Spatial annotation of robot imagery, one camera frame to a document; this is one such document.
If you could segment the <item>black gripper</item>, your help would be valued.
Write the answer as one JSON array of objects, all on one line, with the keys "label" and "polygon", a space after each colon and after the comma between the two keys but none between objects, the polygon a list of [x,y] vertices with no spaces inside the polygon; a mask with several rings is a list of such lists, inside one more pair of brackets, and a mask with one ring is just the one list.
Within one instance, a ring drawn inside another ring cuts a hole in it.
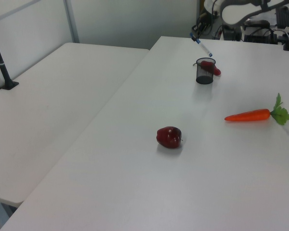
[{"label": "black gripper", "polygon": [[191,37],[193,39],[200,39],[201,35],[203,34],[203,31],[206,29],[207,26],[207,13],[201,14],[197,21],[196,24],[192,26],[191,28]]}]

